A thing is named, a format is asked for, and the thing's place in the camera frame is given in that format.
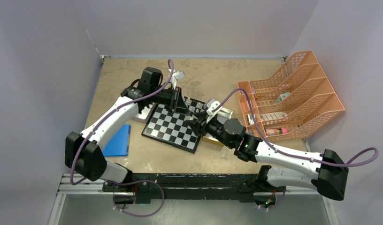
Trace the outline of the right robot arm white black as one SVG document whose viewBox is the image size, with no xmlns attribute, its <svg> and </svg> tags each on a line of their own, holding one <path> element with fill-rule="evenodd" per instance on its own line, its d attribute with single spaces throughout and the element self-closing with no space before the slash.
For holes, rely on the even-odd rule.
<svg viewBox="0 0 383 225">
<path fill-rule="evenodd" d="M 187 120 L 187 125 L 196 135 L 210 134 L 229 149 L 234 149 L 237 158 L 248 162 L 279 165 L 267 173 L 257 176 L 256 185 L 267 191 L 271 187 L 295 186 L 316 190 L 332 200 L 342 201 L 349 170 L 344 161 L 333 150 L 324 153 L 302 152 L 271 143 L 250 135 L 238 119 L 219 122 L 216 118 Z"/>
</svg>

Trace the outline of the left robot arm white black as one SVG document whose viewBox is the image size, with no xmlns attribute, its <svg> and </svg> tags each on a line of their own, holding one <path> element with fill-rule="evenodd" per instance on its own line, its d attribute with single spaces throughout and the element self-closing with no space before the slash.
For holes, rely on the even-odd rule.
<svg viewBox="0 0 383 225">
<path fill-rule="evenodd" d="M 70 132 L 65 139 L 65 165 L 71 169 L 70 183 L 77 185 L 88 179 L 110 180 L 122 192 L 132 187 L 131 170 L 106 161 L 102 151 L 126 122 L 152 103 L 162 104 L 170 111 L 188 114 L 181 88 L 176 83 L 185 77 L 170 66 L 168 80 L 161 84 L 162 72 L 146 67 L 133 85 L 124 89 L 115 104 L 95 123 L 80 133 Z"/>
</svg>

